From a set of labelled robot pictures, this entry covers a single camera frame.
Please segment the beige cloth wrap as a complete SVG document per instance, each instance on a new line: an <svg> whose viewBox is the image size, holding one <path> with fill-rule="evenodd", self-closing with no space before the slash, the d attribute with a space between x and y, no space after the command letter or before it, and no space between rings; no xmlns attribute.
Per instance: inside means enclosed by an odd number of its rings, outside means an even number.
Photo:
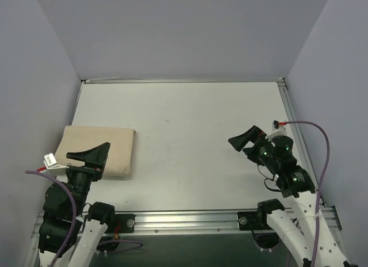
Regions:
<svg viewBox="0 0 368 267"><path fill-rule="evenodd" d="M122 179L131 173L131 157L136 131L127 128L66 126L56 150L58 164L83 166L81 161L66 158L68 152L81 152L110 143L103 179Z"/></svg>

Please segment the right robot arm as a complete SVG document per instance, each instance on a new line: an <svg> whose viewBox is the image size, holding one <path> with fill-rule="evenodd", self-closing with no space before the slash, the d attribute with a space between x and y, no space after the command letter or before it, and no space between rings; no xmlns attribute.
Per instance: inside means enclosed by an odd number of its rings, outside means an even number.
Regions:
<svg viewBox="0 0 368 267"><path fill-rule="evenodd" d="M283 197L283 201L258 203L257 225L270 227L298 266L351 266L325 221L320 193L293 155L294 141L287 135L285 123L275 121L273 127L267 134L254 125L228 140L251 162L267 168Z"/></svg>

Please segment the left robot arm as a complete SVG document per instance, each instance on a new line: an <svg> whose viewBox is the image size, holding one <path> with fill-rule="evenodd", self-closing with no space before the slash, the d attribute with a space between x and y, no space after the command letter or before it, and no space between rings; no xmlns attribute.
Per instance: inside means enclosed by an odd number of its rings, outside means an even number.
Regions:
<svg viewBox="0 0 368 267"><path fill-rule="evenodd" d="M82 152L68 152L67 159L81 166L60 165L53 154L44 157L46 172L52 180L46 190L43 222L39 228L41 266L88 266L105 232L115 228L115 207L95 202L84 221L82 214L91 184L102 178L110 143L105 142Z"/></svg>

